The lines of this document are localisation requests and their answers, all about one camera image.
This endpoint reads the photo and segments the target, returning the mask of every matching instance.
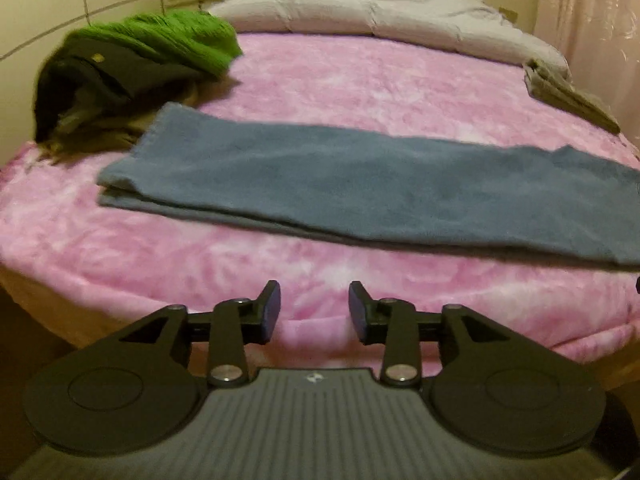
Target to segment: grooved plastic surface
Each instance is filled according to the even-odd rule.
[[[417,393],[381,386],[368,370],[265,369],[248,386],[214,391],[190,424],[156,446],[106,458],[43,446],[10,479],[610,480],[615,475],[586,449],[535,460],[475,449],[441,428]]]

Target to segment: pink curtain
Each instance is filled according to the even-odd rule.
[[[640,146],[640,0],[540,0],[535,35],[558,48],[575,85],[611,107]]]

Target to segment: folded towel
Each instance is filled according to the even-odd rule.
[[[169,103],[97,181],[101,205],[284,235],[640,265],[640,172],[569,146],[237,123]]]
[[[551,66],[539,59],[525,63],[529,95],[554,108],[564,110],[611,133],[620,133],[620,125],[607,105],[596,96],[579,91]]]

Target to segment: pink fleece blanket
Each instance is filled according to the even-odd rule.
[[[240,42],[245,55],[232,76],[241,84],[206,113],[500,146],[570,144],[640,169],[624,137],[529,98],[518,67],[374,38],[246,34]],[[351,280],[420,310],[466,304],[581,362],[616,351],[640,326],[631,272],[347,247],[100,208],[95,176],[119,156],[64,168],[35,163],[26,146],[2,171],[2,264],[122,322],[169,303],[209,310],[279,280],[274,341],[251,352],[263,365],[377,367],[381,349],[362,348],[348,321]],[[424,362],[425,373],[437,370],[433,346]]]

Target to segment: metal pin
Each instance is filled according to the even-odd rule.
[[[418,370],[411,365],[392,365],[386,369],[386,376],[394,381],[411,381],[418,376]]]
[[[213,368],[209,375],[212,379],[229,383],[242,377],[242,368],[236,365],[220,365]]]

